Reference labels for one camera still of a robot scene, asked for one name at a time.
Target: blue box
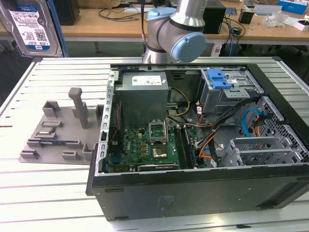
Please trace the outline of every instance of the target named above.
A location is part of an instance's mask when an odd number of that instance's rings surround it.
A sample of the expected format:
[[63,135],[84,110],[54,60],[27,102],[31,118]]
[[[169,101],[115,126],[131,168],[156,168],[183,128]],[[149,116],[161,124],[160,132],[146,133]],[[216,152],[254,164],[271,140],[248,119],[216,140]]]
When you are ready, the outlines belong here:
[[287,0],[280,0],[278,2],[278,6],[282,6],[283,11],[296,13],[296,14],[303,14],[307,8],[307,4],[301,1],[287,1]]

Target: yellow cable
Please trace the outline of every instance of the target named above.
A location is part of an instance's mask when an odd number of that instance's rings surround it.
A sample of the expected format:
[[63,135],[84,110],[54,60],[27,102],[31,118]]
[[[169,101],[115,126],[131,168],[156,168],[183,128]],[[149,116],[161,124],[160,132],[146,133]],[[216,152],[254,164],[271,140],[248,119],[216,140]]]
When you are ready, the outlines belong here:
[[186,114],[186,113],[189,111],[189,109],[190,109],[190,102],[189,102],[189,99],[188,99],[188,98],[185,96],[185,94],[184,94],[183,92],[181,92],[179,89],[177,89],[177,88],[175,88],[175,87],[172,87],[172,89],[177,90],[181,95],[184,96],[184,98],[187,100],[188,106],[187,106],[186,110],[185,110],[184,112],[182,112],[182,113],[175,114],[175,115],[166,115],[166,116],[167,116],[167,117],[177,117],[177,116],[181,116],[181,115]]

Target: metal slotted table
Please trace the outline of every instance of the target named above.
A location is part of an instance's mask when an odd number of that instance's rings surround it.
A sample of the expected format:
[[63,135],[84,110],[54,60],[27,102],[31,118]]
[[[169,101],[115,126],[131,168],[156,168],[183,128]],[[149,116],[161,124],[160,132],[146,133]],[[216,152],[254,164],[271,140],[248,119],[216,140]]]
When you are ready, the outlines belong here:
[[[111,64],[140,58],[45,58],[33,62],[0,108],[0,231],[309,231],[309,193],[280,210],[106,221],[85,192],[88,166],[19,163],[20,151],[43,115],[46,100],[73,106],[81,87],[88,107],[103,104]],[[199,58],[195,63],[256,63],[309,124],[309,90],[282,61],[272,58]]]

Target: green circuit board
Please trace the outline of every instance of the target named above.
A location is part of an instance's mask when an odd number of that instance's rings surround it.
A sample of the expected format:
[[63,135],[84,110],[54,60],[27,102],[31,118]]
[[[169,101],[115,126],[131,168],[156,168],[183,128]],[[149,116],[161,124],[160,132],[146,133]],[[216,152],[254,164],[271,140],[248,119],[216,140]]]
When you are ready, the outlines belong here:
[[[153,137],[161,137],[164,135],[162,129],[152,129]],[[153,155],[154,149],[157,149],[158,145],[151,145],[150,135],[148,128],[139,129],[125,129],[124,137],[124,155],[121,158],[121,164],[149,164],[149,163],[179,163],[177,149],[175,145],[174,129],[169,128],[168,140],[166,145],[163,146],[166,149],[166,157],[155,158]]]
[[188,127],[188,134],[191,144],[194,145],[197,142],[197,131],[194,127]]

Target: sticker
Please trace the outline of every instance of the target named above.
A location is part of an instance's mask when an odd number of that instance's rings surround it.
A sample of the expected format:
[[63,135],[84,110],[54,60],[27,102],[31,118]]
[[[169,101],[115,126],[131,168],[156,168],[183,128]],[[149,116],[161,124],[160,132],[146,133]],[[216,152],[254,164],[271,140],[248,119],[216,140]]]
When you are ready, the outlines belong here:
[[224,150],[224,145],[223,145],[223,144],[218,144],[218,146],[219,146],[222,150]]
[[202,1],[202,4],[201,4],[201,9],[200,9],[200,11],[204,11],[204,10],[205,10],[206,4],[207,4],[207,0],[203,0],[203,1]]
[[227,82],[230,83],[230,84],[237,84],[238,83],[237,80],[227,80]]
[[34,6],[17,6],[15,11],[10,11],[18,32],[27,48],[32,50],[48,50],[50,43],[42,25],[44,21]]
[[175,201],[175,196],[160,196],[158,198],[157,210],[158,211],[165,211],[172,208]]
[[199,115],[202,114],[202,107],[200,107],[200,106],[197,107],[197,113],[198,113]]
[[211,165],[212,165],[214,168],[217,167],[217,163],[216,163],[213,159],[211,159]]
[[161,86],[160,76],[133,76],[133,86]]

